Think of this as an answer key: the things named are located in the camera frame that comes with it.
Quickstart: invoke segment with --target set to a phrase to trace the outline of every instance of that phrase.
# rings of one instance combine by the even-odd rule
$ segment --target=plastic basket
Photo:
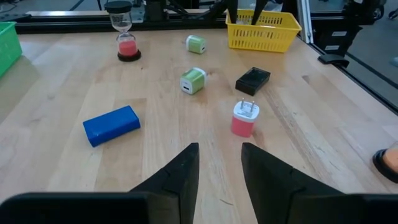
[[[22,49],[15,31],[15,22],[0,22],[0,77],[21,54]]]
[[[286,52],[301,30],[290,13],[262,11],[257,24],[252,26],[253,14],[253,10],[238,9],[236,24],[232,24],[227,13],[230,48]]]

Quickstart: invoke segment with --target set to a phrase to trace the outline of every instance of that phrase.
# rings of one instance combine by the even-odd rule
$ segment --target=blue sponge
[[[130,106],[89,119],[83,122],[83,126],[93,147],[141,127]]]

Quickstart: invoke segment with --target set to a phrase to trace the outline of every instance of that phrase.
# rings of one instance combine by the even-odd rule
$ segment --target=hourglass base
[[[139,50],[137,50],[137,53],[132,56],[125,56],[125,55],[121,55],[120,53],[118,53],[118,58],[122,62],[133,62],[133,61],[136,61],[141,58],[141,52]]]

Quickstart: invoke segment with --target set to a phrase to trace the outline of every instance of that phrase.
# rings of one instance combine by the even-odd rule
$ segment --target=green power adapter
[[[189,95],[195,94],[206,85],[207,74],[200,68],[191,68],[182,74],[180,88]]]

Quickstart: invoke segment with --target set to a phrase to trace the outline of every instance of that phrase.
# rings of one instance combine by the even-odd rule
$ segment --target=yellow basket
[[[232,24],[227,12],[225,24],[230,48],[283,53],[301,30],[290,13],[262,11],[255,26],[250,25],[253,14],[253,10],[238,9],[236,24]]]

